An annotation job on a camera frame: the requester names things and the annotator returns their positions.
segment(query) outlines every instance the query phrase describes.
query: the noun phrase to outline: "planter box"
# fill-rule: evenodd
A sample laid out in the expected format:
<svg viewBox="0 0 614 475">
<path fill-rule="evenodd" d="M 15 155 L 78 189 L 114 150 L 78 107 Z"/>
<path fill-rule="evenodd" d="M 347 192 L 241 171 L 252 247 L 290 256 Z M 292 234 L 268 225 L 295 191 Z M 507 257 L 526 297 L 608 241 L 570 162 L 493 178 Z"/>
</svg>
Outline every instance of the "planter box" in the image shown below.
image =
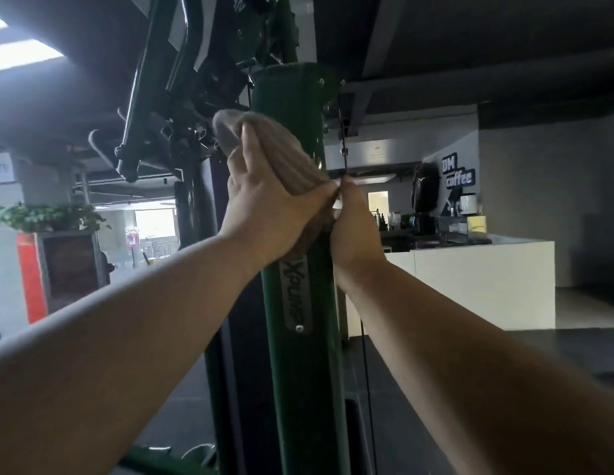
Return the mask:
<svg viewBox="0 0 614 475">
<path fill-rule="evenodd" d="M 96 232 L 19 233 L 17 250 L 30 324 L 107 284 Z"/>
</svg>

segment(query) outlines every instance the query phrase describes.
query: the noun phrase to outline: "forearm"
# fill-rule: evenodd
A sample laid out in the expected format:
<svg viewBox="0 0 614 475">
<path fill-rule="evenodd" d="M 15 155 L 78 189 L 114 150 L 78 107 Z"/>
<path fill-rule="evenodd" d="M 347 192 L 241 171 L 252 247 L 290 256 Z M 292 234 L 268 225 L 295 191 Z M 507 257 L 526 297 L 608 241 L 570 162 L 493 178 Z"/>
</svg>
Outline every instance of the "forearm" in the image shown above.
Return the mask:
<svg viewBox="0 0 614 475">
<path fill-rule="evenodd" d="M 392 375 L 461 474 L 614 473 L 612 392 L 390 263 L 343 279 Z"/>
<path fill-rule="evenodd" d="M 106 473 L 260 268 L 248 259 L 209 239 L 0 343 L 0 472 Z"/>
</svg>

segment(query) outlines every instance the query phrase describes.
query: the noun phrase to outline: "person's right arm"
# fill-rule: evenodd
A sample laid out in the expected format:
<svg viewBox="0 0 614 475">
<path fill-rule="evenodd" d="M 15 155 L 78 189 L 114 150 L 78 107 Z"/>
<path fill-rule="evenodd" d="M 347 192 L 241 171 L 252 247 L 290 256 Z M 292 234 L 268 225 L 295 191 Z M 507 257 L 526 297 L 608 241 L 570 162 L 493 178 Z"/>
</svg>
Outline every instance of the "person's right arm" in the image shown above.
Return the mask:
<svg viewBox="0 0 614 475">
<path fill-rule="evenodd" d="M 390 264 L 363 192 L 342 193 L 338 285 L 459 474 L 614 474 L 614 391 Z"/>
</svg>

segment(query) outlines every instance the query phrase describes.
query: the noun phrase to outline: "cloth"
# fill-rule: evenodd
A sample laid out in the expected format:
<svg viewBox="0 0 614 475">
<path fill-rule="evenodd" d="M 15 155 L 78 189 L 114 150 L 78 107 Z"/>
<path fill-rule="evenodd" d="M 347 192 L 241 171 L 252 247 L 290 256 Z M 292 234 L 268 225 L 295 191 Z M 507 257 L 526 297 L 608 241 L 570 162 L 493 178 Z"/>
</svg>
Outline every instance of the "cloth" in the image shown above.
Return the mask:
<svg viewBox="0 0 614 475">
<path fill-rule="evenodd" d="M 326 172 L 316 166 L 301 143 L 279 122 L 255 112 L 221 110 L 213 118 L 216 140 L 226 156 L 242 149 L 241 127 L 247 121 L 255 129 L 261 148 L 271 169 L 285 190 L 291 195 L 303 195 L 330 180 Z M 295 260 L 304 255 L 323 230 L 330 230 L 334 222 L 335 196 L 307 224 L 294 247 L 281 260 Z"/>
</svg>

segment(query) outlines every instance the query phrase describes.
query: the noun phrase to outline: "person's left arm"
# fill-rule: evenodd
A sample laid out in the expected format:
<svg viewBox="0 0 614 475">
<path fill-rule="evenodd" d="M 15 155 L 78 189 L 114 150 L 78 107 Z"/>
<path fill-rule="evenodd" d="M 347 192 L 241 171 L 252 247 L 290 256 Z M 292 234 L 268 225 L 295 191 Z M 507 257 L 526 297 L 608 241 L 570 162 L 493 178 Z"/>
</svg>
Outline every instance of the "person's left arm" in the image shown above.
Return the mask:
<svg viewBox="0 0 614 475">
<path fill-rule="evenodd" d="M 288 195 L 248 125 L 242 139 L 217 236 L 0 341 L 0 473 L 108 473 L 336 190 Z"/>
</svg>

